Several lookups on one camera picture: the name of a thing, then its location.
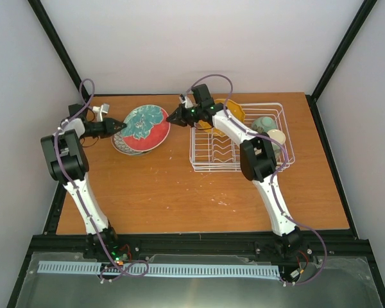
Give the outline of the white bottom plate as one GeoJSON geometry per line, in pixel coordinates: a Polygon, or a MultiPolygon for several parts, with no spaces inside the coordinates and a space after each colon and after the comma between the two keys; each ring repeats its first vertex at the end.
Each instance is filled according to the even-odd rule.
{"type": "Polygon", "coordinates": [[[131,149],[131,147],[129,147],[129,145],[127,145],[125,143],[125,141],[119,135],[113,135],[111,137],[111,142],[112,142],[113,147],[118,152],[125,154],[125,155],[129,155],[129,156],[134,156],[134,157],[135,156],[141,156],[141,155],[145,155],[145,154],[148,154],[151,152],[151,150],[149,150],[149,151],[137,151],[137,150],[131,149]]]}

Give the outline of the red teal patterned plate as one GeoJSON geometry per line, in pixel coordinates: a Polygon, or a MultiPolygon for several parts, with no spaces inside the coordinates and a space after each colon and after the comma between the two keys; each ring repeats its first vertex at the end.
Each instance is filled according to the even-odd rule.
{"type": "Polygon", "coordinates": [[[126,127],[119,133],[131,150],[145,152],[160,146],[169,135],[171,125],[166,121],[168,113],[157,105],[142,105],[133,109],[125,118],[126,127]]]}

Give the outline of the orange dotted plate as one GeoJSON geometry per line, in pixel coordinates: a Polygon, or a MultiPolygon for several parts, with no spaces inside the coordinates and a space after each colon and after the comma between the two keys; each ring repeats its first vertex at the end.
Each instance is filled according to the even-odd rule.
{"type": "MultiPolygon", "coordinates": [[[[229,99],[227,101],[227,109],[232,113],[232,115],[240,122],[243,122],[245,119],[245,112],[243,111],[240,104],[236,103],[235,101],[229,99]]],[[[203,130],[207,133],[215,133],[216,135],[224,136],[224,133],[219,131],[218,129],[213,128],[209,123],[205,121],[198,121],[198,124],[196,125],[196,128],[198,130],[203,130]]]]}

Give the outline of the mint green floral bowl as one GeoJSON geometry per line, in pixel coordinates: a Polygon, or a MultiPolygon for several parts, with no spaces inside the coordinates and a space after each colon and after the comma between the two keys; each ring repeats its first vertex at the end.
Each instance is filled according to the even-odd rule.
{"type": "Polygon", "coordinates": [[[277,129],[275,120],[268,116],[259,117],[251,124],[251,129],[257,133],[268,132],[277,129]]]}

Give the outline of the cream dragon mug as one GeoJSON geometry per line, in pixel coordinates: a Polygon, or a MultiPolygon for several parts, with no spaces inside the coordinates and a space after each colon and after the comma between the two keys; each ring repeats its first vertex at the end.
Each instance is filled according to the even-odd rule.
{"type": "Polygon", "coordinates": [[[277,143],[272,142],[271,144],[273,146],[275,158],[276,158],[276,160],[279,160],[280,155],[282,153],[282,149],[281,149],[280,145],[282,147],[284,147],[284,144],[286,142],[286,135],[281,130],[278,130],[278,129],[269,130],[269,131],[267,131],[267,134],[271,139],[273,139],[274,141],[277,142],[277,143]]]}

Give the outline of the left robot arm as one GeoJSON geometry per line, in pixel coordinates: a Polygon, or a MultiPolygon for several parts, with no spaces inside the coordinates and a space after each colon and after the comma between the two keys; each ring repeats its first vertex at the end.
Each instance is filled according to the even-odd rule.
{"type": "Polygon", "coordinates": [[[106,103],[87,108],[70,105],[70,117],[61,121],[54,134],[41,138],[40,143],[49,174],[70,194],[79,210],[88,244],[111,259],[119,254],[121,243],[91,189],[89,161],[80,141],[86,137],[109,138],[126,128],[125,123],[107,117],[108,111],[106,103]]]}

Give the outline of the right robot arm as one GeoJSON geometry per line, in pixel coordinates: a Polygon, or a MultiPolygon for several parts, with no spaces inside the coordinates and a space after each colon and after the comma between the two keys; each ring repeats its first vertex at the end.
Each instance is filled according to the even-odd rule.
{"type": "Polygon", "coordinates": [[[257,188],[267,210],[275,234],[277,255],[288,258],[302,245],[300,228],[290,215],[278,184],[278,172],[287,164],[283,145],[267,133],[259,134],[245,126],[224,103],[216,103],[205,84],[179,95],[180,104],[167,117],[167,122],[181,127],[194,127],[199,121],[223,132],[239,146],[240,168],[243,176],[257,188]]]}

